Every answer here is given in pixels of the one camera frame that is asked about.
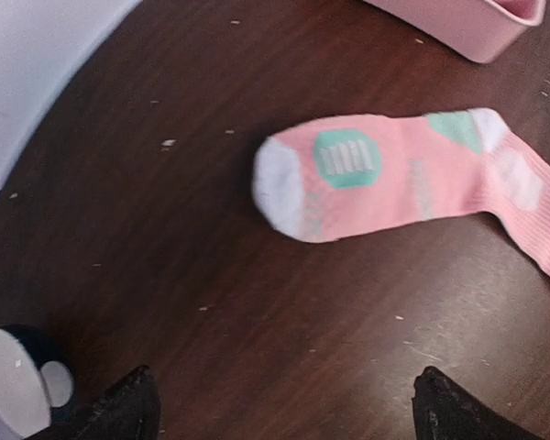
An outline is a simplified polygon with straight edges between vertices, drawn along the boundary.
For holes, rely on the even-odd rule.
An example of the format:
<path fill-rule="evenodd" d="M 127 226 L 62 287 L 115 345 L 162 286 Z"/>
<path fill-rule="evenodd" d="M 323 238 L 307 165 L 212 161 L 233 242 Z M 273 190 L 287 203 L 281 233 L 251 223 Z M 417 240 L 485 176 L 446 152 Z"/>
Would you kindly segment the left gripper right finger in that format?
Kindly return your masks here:
<path fill-rule="evenodd" d="M 540 439 L 494 412 L 434 366 L 425 368 L 413 386 L 418 439 Z"/>

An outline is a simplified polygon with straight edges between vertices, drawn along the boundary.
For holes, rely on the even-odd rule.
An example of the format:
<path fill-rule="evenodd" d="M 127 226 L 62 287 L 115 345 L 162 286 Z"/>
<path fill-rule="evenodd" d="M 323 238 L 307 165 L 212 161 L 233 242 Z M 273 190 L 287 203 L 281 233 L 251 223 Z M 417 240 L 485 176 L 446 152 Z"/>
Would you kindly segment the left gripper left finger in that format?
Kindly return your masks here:
<path fill-rule="evenodd" d="M 34 439 L 156 439 L 160 432 L 160 396 L 152 373 L 139 366 L 65 424 L 52 425 Z"/>

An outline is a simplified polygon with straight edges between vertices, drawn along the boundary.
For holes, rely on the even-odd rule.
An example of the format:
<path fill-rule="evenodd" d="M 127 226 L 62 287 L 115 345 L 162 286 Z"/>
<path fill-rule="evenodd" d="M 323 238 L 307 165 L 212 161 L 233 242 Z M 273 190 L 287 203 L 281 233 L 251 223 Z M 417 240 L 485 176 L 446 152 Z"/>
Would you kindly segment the pink patterned sock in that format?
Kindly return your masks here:
<path fill-rule="evenodd" d="M 258 149 L 252 195 L 275 230 L 309 243 L 490 213 L 550 277 L 550 166 L 489 108 L 288 128 Z"/>

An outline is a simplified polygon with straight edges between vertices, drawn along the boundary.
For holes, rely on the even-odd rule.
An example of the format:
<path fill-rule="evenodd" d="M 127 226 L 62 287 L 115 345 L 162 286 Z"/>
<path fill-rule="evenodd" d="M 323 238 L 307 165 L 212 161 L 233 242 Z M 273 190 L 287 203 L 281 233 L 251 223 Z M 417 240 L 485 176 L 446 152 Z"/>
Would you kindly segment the pink divided organizer tray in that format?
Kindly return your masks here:
<path fill-rule="evenodd" d="M 527 29 L 543 22 L 545 0 L 369 0 L 469 61 L 494 61 Z"/>

